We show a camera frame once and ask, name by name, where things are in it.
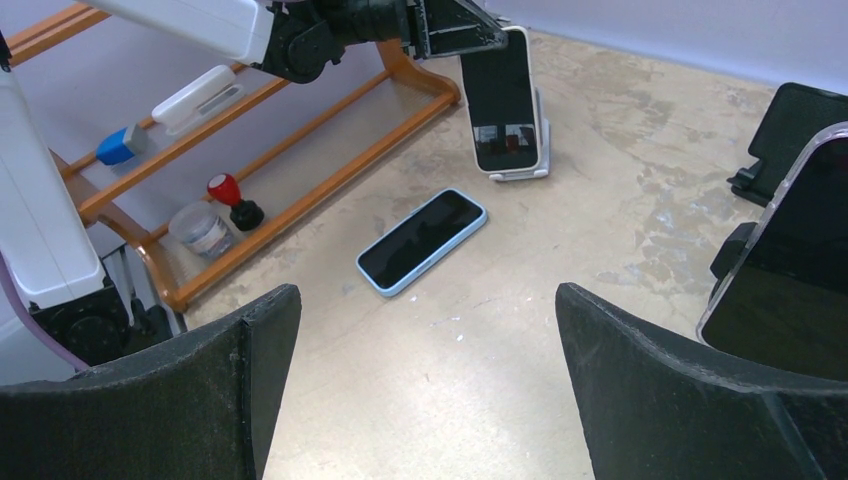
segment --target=red knob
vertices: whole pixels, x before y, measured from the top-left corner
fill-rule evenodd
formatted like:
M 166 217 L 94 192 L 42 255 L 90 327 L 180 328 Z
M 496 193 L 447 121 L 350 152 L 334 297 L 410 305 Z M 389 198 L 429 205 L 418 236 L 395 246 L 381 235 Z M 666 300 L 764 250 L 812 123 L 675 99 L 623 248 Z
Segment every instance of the red knob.
M 224 205 L 235 207 L 241 202 L 241 191 L 236 179 L 229 173 L 215 175 L 206 185 L 206 191 L 212 198 Z

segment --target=concrete floor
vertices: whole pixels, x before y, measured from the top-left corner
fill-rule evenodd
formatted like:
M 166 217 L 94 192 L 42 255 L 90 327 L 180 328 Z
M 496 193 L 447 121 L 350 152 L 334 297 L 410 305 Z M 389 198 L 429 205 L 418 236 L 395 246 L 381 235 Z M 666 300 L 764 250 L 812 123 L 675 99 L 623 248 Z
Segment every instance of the concrete floor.
M 532 49 L 553 127 L 549 178 L 489 181 L 458 108 L 190 312 L 196 326 L 279 284 L 301 289 L 266 479 L 592 478 L 558 284 L 694 338 L 718 247 L 761 213 L 724 180 L 752 163 L 773 90 L 545 35 Z M 425 66 L 458 79 L 455 59 Z M 445 187 L 486 206 L 489 223 L 380 297 L 356 256 Z

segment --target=phone stand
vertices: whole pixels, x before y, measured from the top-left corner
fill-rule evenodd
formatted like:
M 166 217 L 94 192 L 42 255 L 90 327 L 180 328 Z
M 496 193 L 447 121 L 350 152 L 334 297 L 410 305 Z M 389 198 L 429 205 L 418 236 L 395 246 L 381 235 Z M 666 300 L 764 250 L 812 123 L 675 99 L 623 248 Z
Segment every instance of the phone stand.
M 496 182 L 511 182 L 514 180 L 530 180 L 533 178 L 547 177 L 551 171 L 551 122 L 545 118 L 545 107 L 542 104 L 542 92 L 536 89 L 536 104 L 539 106 L 539 118 L 536 119 L 538 125 L 541 126 L 541 149 L 539 151 L 539 164 L 532 170 L 522 170 L 520 172 L 493 173 L 489 175 L 489 180 Z
M 781 85 L 748 147 L 757 163 L 727 179 L 731 191 L 765 207 L 807 142 L 847 120 L 848 97 L 797 83 Z

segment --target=smartphone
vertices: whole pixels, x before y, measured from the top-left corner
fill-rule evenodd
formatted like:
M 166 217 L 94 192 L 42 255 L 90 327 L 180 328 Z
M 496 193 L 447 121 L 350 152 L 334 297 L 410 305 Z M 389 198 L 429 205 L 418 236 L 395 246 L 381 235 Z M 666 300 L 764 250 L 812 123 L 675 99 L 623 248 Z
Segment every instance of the smartphone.
M 480 229 L 486 209 L 447 189 L 418 207 L 356 259 L 356 266 L 384 297 L 403 291 L 442 257 Z
M 775 192 L 698 325 L 723 352 L 848 381 L 848 123 L 819 133 Z
M 533 170 L 541 160 L 530 37 L 523 27 L 503 30 L 506 48 L 460 56 L 477 167 L 487 174 Z

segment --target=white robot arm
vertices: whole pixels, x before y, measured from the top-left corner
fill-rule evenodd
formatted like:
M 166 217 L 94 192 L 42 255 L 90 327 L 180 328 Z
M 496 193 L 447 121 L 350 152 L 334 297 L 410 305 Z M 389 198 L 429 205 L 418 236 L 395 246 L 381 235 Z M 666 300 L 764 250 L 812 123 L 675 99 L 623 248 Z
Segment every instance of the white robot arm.
M 416 59 L 501 48 L 507 36 L 471 0 L 84 0 L 295 83 L 345 47 L 400 39 Z
M 497 22 L 470 0 L 292 0 L 267 8 L 254 0 L 84 3 L 295 83 L 315 80 L 359 43 L 400 39 L 414 58 L 506 45 Z M 32 121 L 10 57 L 0 34 L 0 253 L 34 322 L 88 364 L 103 363 L 123 351 L 91 345 L 105 345 L 105 336 L 125 345 L 128 315 Z

